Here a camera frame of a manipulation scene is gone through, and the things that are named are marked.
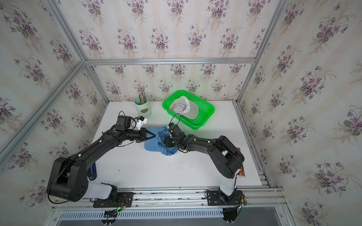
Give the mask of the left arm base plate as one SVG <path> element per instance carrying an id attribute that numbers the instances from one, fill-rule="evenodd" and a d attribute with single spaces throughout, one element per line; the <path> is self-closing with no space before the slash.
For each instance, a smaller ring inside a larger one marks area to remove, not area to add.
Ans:
<path id="1" fill-rule="evenodd" d="M 133 196 L 133 192 L 121 192 L 117 194 L 111 194 L 110 197 L 105 200 L 95 200 L 93 203 L 93 208 L 131 207 Z"/>

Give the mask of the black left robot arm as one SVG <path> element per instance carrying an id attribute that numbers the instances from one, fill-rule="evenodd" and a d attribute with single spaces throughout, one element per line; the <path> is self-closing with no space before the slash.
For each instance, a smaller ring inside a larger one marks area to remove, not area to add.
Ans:
<path id="1" fill-rule="evenodd" d="M 132 129 L 134 121 L 130 116 L 121 115 L 117 123 L 94 143 L 68 158 L 57 158 L 47 186 L 48 196 L 64 199 L 65 202 L 77 202 L 84 198 L 105 200 L 115 205 L 118 202 L 117 187 L 89 181 L 88 172 L 98 159 L 108 151 L 121 147 L 124 141 L 142 143 L 155 138 L 155 134 L 146 128 Z"/>

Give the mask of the light blue baseball cap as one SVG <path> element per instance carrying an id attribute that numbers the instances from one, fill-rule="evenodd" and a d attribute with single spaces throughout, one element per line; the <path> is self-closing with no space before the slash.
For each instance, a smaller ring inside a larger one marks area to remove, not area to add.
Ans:
<path id="1" fill-rule="evenodd" d="M 169 137 L 168 127 L 147 127 L 149 132 L 155 134 L 155 137 L 144 142 L 144 148 L 150 152 L 160 152 L 163 155 L 174 155 L 178 149 L 176 147 L 168 148 L 165 145 L 165 138 Z"/>

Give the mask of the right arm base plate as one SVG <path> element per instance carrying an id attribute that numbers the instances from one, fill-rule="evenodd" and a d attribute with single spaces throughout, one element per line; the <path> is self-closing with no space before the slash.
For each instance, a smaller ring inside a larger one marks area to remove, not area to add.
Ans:
<path id="1" fill-rule="evenodd" d="M 238 206 L 245 200 L 241 190 L 235 190 L 230 196 L 219 190 L 206 190 L 205 198 L 208 206 Z"/>

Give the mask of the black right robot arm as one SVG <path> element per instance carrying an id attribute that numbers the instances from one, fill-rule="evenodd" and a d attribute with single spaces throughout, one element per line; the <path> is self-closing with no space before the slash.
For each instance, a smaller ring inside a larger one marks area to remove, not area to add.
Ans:
<path id="1" fill-rule="evenodd" d="M 208 139 L 186 135 L 175 123 L 168 125 L 169 136 L 165 138 L 166 147 L 176 147 L 182 153 L 199 152 L 207 154 L 219 173 L 223 176 L 219 186 L 220 195 L 231 199 L 236 194 L 237 176 L 244 170 L 244 155 L 226 137 Z"/>

